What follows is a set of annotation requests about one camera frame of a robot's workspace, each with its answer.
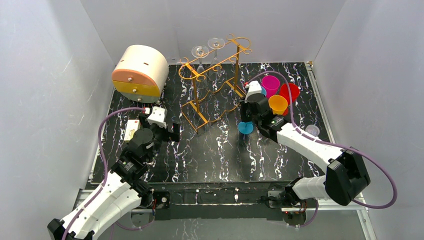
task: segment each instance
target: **gray floor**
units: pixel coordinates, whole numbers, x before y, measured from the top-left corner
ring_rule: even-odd
[[[147,214],[140,218],[147,222]],[[132,223],[130,215],[119,222],[127,227]],[[108,240],[110,228],[99,240]],[[143,231],[128,231],[114,227],[113,240],[365,240],[358,214],[355,210],[320,211],[313,224],[295,229],[286,227],[283,221],[266,219],[178,219],[155,221]]]

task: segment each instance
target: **black marble table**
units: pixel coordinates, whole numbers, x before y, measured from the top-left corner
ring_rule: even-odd
[[[191,81],[178,75],[179,65],[169,66],[169,75],[162,93],[160,107],[168,109],[167,119],[180,123],[181,141],[164,142],[154,166],[145,176],[148,182],[249,182],[249,181],[291,181],[299,176],[314,177],[323,172],[310,160],[294,150],[279,145],[260,135],[255,128],[250,135],[239,133],[240,120],[238,109],[226,114],[222,120],[203,127],[199,133],[189,125],[181,114],[181,105],[194,99]],[[319,137],[329,140],[324,122],[308,78],[306,66],[301,62],[293,63],[249,63],[241,64],[239,85],[263,71],[273,70],[282,73],[288,81],[300,87],[300,96],[294,107],[294,120],[301,127],[314,124],[320,128]],[[216,89],[234,76],[234,65],[225,64],[222,76],[209,81],[205,89]],[[215,95],[209,95],[201,104],[201,111],[207,118],[219,116],[238,102],[238,97],[230,87],[225,87]],[[151,107],[151,104],[133,102],[115,91],[110,103],[109,113],[127,107]],[[199,118],[190,108],[183,111],[195,122]],[[106,123],[103,133],[104,152],[111,166],[121,153],[124,130],[128,119],[135,119],[136,111],[119,114]],[[103,164],[97,155],[92,183],[103,179]]]

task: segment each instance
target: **small box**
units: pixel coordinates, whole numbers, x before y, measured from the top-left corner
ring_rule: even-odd
[[[123,137],[123,141],[128,143],[134,136],[134,133],[140,129],[140,120],[128,120],[125,127],[125,136]]]

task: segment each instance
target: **wall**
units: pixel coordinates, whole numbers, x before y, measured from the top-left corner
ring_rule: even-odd
[[[394,206],[370,210],[378,239],[422,239],[424,206],[424,2],[348,0],[314,66],[339,143],[369,153],[399,188]],[[369,204],[392,197],[370,167]]]
[[[80,1],[0,2],[0,239],[49,239],[84,187],[114,64]]]
[[[158,49],[175,64],[193,59],[194,46],[233,33],[251,40],[241,62],[304,62],[315,59],[344,0],[81,0],[117,63],[134,44]],[[223,48],[229,57],[236,48]]]

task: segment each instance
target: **magenta cup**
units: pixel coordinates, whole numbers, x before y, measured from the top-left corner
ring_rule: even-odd
[[[265,76],[262,78],[262,87],[266,90],[266,98],[269,99],[277,93],[280,80],[275,76]]]

